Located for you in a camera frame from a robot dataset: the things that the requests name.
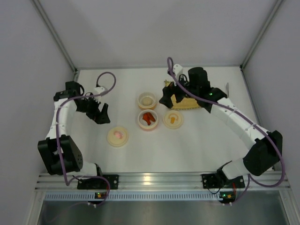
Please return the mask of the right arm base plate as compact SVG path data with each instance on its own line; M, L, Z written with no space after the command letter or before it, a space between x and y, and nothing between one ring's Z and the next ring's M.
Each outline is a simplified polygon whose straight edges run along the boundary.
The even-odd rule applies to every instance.
M246 187L243 176L228 180L227 178L221 178L216 173L204 173L201 177L204 189L233 188L233 185L236 188Z

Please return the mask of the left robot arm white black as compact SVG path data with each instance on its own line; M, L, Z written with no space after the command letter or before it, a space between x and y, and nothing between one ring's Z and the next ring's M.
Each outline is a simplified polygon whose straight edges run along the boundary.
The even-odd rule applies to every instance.
M50 130L37 144L38 151L50 175L102 176L96 163L83 159L83 154L71 137L71 125L76 112L84 113L96 124L108 124L108 104L100 99L108 89L96 85L95 91L84 94L84 87L74 81L66 82L65 90L56 92L54 115Z

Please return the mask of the orange sausage piece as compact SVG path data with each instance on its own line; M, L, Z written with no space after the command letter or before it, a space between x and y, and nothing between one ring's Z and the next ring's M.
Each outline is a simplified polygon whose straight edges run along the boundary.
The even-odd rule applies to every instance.
M156 122L155 117L151 113L148 115L148 117L151 121Z

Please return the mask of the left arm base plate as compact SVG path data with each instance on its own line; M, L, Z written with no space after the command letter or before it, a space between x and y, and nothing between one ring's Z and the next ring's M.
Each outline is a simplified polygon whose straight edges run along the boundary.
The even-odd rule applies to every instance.
M110 189L116 190L119 185L119 175L118 174L104 174L103 178L110 184ZM105 180L100 178L87 178L79 179L77 183L77 189L79 190L100 190L107 189L108 184Z

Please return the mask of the cream lid with pink handle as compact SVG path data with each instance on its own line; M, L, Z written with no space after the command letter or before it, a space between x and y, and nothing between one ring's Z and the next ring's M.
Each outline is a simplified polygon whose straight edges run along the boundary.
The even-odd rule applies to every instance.
M129 134L124 127L114 127L107 133L107 141L113 147L124 146L129 139Z

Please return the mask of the metal tongs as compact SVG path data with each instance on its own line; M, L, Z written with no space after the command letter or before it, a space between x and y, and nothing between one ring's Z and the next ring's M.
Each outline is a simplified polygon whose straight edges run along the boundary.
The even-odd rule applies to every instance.
M225 85L225 88L226 88L226 92L229 93L229 83L227 83L227 84Z

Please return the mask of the orange chicken drumstick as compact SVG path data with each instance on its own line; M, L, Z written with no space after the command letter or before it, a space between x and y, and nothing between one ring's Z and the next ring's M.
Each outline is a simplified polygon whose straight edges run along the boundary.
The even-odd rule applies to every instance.
M149 119L147 113L144 113L144 114L143 114L142 119L147 123L148 126L151 125L151 120Z

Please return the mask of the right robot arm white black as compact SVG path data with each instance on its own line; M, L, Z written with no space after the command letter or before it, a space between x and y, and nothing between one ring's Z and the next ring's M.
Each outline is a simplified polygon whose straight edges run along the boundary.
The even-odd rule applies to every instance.
M174 103L191 98L208 113L219 118L245 144L248 153L243 157L225 163L218 168L216 178L220 186L233 179L249 175L260 176L276 163L282 165L283 137L278 131L270 132L254 123L234 106L229 96L221 89L211 87L207 72L202 67L193 67L188 75L183 74L179 64L170 64L167 69L173 82L162 89L161 104L171 109Z

